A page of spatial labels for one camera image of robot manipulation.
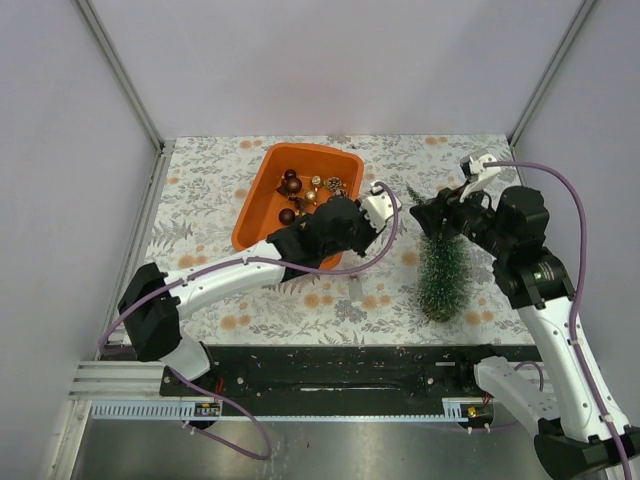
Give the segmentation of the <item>clear plastic light piece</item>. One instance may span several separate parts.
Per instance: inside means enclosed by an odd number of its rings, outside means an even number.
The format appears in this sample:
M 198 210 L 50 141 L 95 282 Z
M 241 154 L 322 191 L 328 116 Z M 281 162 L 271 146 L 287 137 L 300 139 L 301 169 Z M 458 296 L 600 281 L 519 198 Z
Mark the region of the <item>clear plastic light piece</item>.
M 359 302 L 363 297 L 363 286 L 361 278 L 358 275 L 350 275 L 348 277 L 348 292 L 351 302 Z

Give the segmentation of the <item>floral table mat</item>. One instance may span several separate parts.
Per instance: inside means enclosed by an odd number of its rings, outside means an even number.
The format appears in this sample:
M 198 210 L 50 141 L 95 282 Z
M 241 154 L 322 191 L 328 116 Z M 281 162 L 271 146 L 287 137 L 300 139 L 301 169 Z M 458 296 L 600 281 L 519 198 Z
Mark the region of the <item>floral table mat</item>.
M 198 269 L 234 251 L 231 236 L 274 136 L 181 137 L 165 155 L 162 192 L 144 258 L 164 270 Z M 334 135 L 319 145 L 358 155 L 365 182 L 381 180 L 404 206 L 409 191 L 431 197 L 462 182 L 459 161 L 486 149 L 506 160 L 501 134 Z M 184 323 L 209 344 L 527 344 L 530 335 L 495 285 L 491 257 L 470 248 L 466 308 L 448 323 L 430 321 L 414 298 L 421 231 L 408 214 L 392 249 L 358 275 L 363 297 L 351 302 L 348 277 L 306 275 L 247 291 L 203 308 Z

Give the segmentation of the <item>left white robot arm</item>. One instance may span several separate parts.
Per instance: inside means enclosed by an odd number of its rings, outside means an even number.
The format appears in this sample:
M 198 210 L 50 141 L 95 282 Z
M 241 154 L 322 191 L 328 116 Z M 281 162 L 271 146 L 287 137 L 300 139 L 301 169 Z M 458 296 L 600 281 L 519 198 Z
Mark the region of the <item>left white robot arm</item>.
M 245 290 L 286 282 L 343 251 L 363 256 L 385 225 L 373 200 L 333 197 L 252 247 L 200 270 L 139 267 L 119 305 L 137 360 L 160 361 L 176 370 L 192 393 L 209 393 L 217 372 L 205 348 L 181 330 L 182 319 Z

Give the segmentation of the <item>gold pine cone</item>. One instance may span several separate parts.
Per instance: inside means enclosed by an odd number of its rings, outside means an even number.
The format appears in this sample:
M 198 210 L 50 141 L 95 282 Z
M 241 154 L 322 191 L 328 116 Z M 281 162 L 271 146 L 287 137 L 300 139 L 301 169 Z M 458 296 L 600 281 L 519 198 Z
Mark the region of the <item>gold pine cone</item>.
M 324 186 L 332 196 L 346 197 L 348 195 L 347 185 L 339 177 L 333 176 L 325 180 Z

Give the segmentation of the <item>dark brown bauble lower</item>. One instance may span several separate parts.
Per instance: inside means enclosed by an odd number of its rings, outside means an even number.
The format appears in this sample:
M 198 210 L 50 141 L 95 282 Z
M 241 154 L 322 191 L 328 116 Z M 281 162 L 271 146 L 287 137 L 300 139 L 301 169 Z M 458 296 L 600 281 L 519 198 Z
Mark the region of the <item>dark brown bauble lower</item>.
M 279 211 L 278 220 L 282 225 L 291 225 L 296 220 L 296 212 L 290 208 L 284 208 Z

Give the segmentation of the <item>small green christmas tree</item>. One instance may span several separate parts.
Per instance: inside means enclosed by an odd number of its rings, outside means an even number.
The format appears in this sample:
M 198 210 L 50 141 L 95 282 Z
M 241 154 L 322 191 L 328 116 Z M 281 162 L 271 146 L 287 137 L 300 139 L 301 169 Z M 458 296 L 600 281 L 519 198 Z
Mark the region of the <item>small green christmas tree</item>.
M 470 289 L 471 268 L 465 240 L 422 233 L 414 293 L 419 310 L 430 321 L 448 323 L 466 308 Z

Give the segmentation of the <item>orange plastic bin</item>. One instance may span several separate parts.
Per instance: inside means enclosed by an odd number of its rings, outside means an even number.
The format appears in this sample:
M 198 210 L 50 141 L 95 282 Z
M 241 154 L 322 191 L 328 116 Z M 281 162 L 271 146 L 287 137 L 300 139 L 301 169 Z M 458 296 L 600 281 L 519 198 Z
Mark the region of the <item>orange plastic bin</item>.
M 348 197 L 355 200 L 360 194 L 364 162 L 355 154 L 317 144 L 278 143 L 272 146 L 254 178 L 234 227 L 231 241 L 235 250 L 245 250 L 282 228 L 284 225 L 278 218 L 281 210 L 290 208 L 301 211 L 277 192 L 288 170 L 295 171 L 301 181 L 302 189 L 297 194 L 299 198 L 303 198 L 308 191 L 317 193 L 316 202 L 304 210 L 312 213 L 331 196 L 327 188 L 314 187 L 313 177 L 318 176 L 323 181 L 330 177 L 339 178 Z

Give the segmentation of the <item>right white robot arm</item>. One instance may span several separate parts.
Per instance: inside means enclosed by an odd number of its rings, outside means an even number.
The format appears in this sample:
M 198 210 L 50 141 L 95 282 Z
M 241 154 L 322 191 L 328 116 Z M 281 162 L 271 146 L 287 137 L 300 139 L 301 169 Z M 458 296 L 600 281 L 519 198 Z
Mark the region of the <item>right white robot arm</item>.
M 583 329 L 570 316 L 576 290 L 544 245 L 549 213 L 541 193 L 509 187 L 495 207 L 483 206 L 485 196 L 444 189 L 410 213 L 427 237 L 462 235 L 493 257 L 496 284 L 529 330 L 553 394 L 531 385 L 501 356 L 459 366 L 457 388 L 469 396 L 484 391 L 503 404 L 528 431 L 553 479 L 578 479 L 637 457 L 639 430 L 606 387 Z

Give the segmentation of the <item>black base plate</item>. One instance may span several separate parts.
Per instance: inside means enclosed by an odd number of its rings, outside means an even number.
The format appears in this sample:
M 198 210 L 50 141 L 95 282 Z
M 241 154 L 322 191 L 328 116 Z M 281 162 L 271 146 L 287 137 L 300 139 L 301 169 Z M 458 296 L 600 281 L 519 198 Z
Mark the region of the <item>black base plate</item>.
M 443 412 L 445 398 L 478 397 L 480 346 L 216 346 L 197 386 L 257 417 L 397 417 Z

